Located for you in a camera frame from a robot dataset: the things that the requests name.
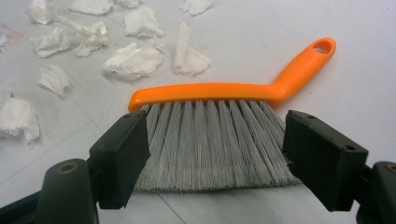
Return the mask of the pile of white paper scraps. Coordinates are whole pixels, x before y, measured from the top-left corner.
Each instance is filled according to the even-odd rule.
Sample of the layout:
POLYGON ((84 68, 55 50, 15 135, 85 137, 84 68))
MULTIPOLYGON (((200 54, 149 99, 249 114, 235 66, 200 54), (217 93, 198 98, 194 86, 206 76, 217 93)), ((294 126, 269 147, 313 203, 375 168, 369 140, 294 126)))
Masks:
MULTIPOLYGON (((125 34, 149 37, 152 42, 140 48, 135 42, 118 49, 104 65, 109 74, 116 74, 128 80, 154 75, 163 62, 160 51, 162 43, 158 37, 163 34, 155 17, 155 11, 143 5, 144 0, 74 0, 70 10, 90 15, 105 15, 115 4, 132 10, 124 17, 125 34)), ((87 57, 108 42, 106 26, 98 21, 90 26, 75 23, 56 12, 54 0, 30 0, 28 13, 31 20, 40 24, 53 21, 66 25, 81 36, 75 48, 78 57, 87 57)), ((183 21, 179 25, 173 71, 175 74, 193 76, 202 73, 211 60, 189 47, 191 26, 183 21)), ((11 96, 9 88, 0 85, 0 138, 22 134, 28 141, 40 136, 38 119, 34 107, 25 100, 11 96)))

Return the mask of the orange brush with grey bristles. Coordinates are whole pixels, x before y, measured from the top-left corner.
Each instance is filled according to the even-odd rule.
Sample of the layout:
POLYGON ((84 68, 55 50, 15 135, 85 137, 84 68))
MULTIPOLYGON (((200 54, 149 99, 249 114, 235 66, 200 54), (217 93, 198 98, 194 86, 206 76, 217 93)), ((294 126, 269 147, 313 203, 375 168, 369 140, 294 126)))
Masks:
POLYGON ((139 191, 209 192, 298 183, 282 153, 276 113, 332 58, 333 39, 302 50, 269 85, 194 83, 135 92, 129 110, 147 113, 151 156, 139 191))

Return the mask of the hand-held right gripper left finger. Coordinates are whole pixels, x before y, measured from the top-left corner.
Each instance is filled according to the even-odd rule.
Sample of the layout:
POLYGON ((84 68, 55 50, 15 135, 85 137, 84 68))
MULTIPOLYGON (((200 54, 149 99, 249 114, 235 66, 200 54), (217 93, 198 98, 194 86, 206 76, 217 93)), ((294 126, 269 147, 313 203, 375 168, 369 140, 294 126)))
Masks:
POLYGON ((147 114, 142 110, 120 117, 95 142, 89 161, 100 176, 102 209, 127 205, 149 157, 147 114))

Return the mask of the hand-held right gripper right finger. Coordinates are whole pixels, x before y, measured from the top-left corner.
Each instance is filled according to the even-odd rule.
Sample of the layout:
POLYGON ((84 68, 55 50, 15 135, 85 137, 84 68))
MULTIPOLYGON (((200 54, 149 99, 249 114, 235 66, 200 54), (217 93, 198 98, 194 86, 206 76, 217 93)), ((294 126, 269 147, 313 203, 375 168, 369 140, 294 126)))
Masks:
POLYGON ((291 110, 286 116, 282 151, 288 167, 330 211, 348 211, 354 179, 365 166, 368 150, 324 121, 291 110))

